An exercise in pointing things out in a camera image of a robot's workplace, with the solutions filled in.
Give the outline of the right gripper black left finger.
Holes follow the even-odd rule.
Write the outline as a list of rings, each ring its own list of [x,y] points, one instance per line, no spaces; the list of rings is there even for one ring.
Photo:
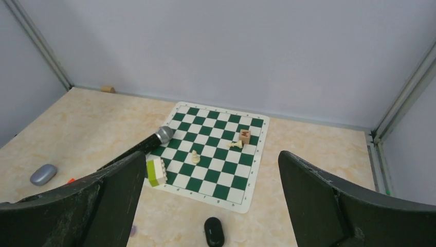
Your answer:
[[[126,246],[146,176],[135,152],[58,188],[1,204],[1,246]]]

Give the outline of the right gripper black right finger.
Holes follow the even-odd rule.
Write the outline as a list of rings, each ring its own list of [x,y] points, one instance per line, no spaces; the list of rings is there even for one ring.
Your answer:
[[[298,246],[435,246],[435,206],[361,187],[289,151],[278,165]]]

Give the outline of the purple earbud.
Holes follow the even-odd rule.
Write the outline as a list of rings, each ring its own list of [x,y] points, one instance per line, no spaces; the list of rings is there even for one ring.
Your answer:
[[[132,225],[131,231],[130,231],[130,237],[135,236],[136,233],[137,233],[137,226],[136,225]]]

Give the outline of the grey lavender earbud case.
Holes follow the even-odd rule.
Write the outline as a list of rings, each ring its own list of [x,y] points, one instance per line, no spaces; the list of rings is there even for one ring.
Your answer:
[[[30,182],[35,186],[43,186],[48,183],[58,172],[58,168],[52,164],[45,164],[37,169],[30,177]]]

